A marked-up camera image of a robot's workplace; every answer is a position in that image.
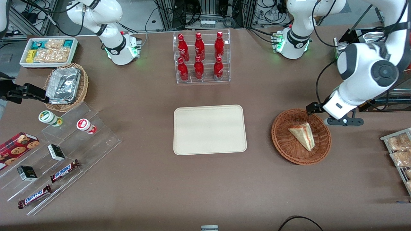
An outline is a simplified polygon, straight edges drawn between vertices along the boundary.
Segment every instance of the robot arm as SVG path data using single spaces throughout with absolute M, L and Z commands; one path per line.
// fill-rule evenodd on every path
M 350 44 L 337 60 L 343 83 L 329 96 L 323 109 L 339 120 L 348 112 L 387 91 L 410 63 L 409 6 L 407 0 L 364 0 L 384 12 L 385 42 Z
M 279 43 L 276 52 L 289 59 L 301 57 L 314 31 L 313 9 L 314 16 L 325 16 L 328 12 L 329 14 L 339 13 L 345 4 L 346 0 L 335 0 L 335 3 L 333 0 L 288 0 L 287 10 L 293 15 L 294 22 L 291 28 L 278 31 L 277 34 L 282 36 L 276 40 Z
M 0 0 L 0 39 L 3 38 L 9 27 L 9 10 L 12 0 Z
M 78 1 L 67 4 L 67 9 Z M 117 65 L 125 65 L 139 57 L 141 41 L 135 37 L 123 35 L 114 24 L 122 18 L 122 8 L 116 0 L 81 0 L 82 4 L 67 11 L 69 18 L 76 24 L 83 25 L 95 33 Z

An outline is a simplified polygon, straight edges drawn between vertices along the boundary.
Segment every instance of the sandwich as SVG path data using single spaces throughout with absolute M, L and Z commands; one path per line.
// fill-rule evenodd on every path
M 314 148 L 314 137 L 312 136 L 311 127 L 309 123 L 301 125 L 293 125 L 288 128 L 293 136 L 307 149 L 309 152 Z

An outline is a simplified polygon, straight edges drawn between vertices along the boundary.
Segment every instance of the clear acrylic shelf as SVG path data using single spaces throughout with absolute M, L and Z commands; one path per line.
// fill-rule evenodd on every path
M 27 215 L 35 215 L 39 212 L 121 143 L 116 134 L 97 116 L 97 111 L 86 103 L 68 111 L 62 118 L 63 124 L 60 127 L 49 125 L 37 135 L 41 145 L 36 150 L 28 153 L 25 158 L 21 158 L 22 160 L 14 163 L 13 166 L 9 166 L 9 169 L 0 176 L 1 193 L 6 195 L 7 201 L 16 205 L 16 209 L 18 209 L 17 203 L 20 200 L 24 200 L 50 184 L 52 194 L 32 202 L 21 210 Z M 90 135 L 78 130 L 76 123 L 81 118 L 87 118 L 97 127 L 97 132 Z M 47 148 L 49 144 L 59 145 L 66 158 L 60 162 L 52 159 Z M 63 178 L 51 183 L 50 176 L 75 159 L 81 165 Z M 38 179 L 32 182 L 23 181 L 17 173 L 17 167 L 20 165 L 32 166 Z
M 223 69 L 223 77 L 220 81 L 215 81 L 214 79 L 214 64 L 215 64 L 215 56 L 214 56 L 214 43 L 217 38 L 217 32 L 223 32 L 223 40 L 224 40 L 224 55 L 222 56 L 222 63 L 224 65 Z M 196 42 L 196 31 L 184 31 L 184 32 L 174 32 L 173 34 L 173 50 L 174 50 L 174 65 L 175 65 L 175 76 L 177 83 L 227 83 L 231 81 L 231 49 L 230 49 L 230 30 L 201 30 L 201 37 L 204 41 L 205 46 L 205 59 L 202 61 L 204 64 L 204 78 L 202 80 L 198 80 L 195 77 L 194 71 L 194 57 L 196 57 L 196 52 L 194 49 L 194 44 Z M 178 74 L 178 62 L 177 59 L 180 56 L 178 53 L 178 39 L 177 35 L 182 33 L 184 35 L 184 40 L 188 45 L 188 53 L 190 55 L 190 60 L 185 62 L 188 68 L 188 81 L 183 82 L 181 81 L 180 75 Z

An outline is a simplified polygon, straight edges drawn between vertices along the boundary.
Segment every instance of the beige tray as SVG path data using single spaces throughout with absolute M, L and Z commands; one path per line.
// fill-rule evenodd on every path
M 174 153 L 198 155 L 244 152 L 247 149 L 240 105 L 177 108 Z

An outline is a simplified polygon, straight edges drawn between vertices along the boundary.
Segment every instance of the brown table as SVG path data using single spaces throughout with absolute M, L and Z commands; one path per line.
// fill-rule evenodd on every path
M 319 27 L 325 41 L 347 27 Z M 315 80 L 334 55 L 314 42 L 299 60 L 273 54 L 246 30 L 231 30 L 232 81 L 228 85 L 177 85 L 172 33 L 150 34 L 142 55 L 114 65 L 97 37 L 78 37 L 76 62 L 90 78 L 86 102 L 123 142 L 36 216 L 25 216 L 0 192 L 5 230 L 277 230 L 303 215 L 324 230 L 410 230 L 407 192 L 379 137 L 407 128 L 409 113 L 362 113 L 361 127 L 330 127 L 332 148 L 322 162 L 299 166 L 274 148 L 276 115 L 316 99 Z M 21 68 L 17 83 L 43 86 L 50 70 Z M 324 98 L 341 82 L 332 66 L 320 81 Z M 248 148 L 243 153 L 177 156 L 173 112 L 178 107 L 239 104 Z M 37 134 L 45 106 L 9 103 L 0 140 Z M 288 230 L 312 227 L 292 221 Z

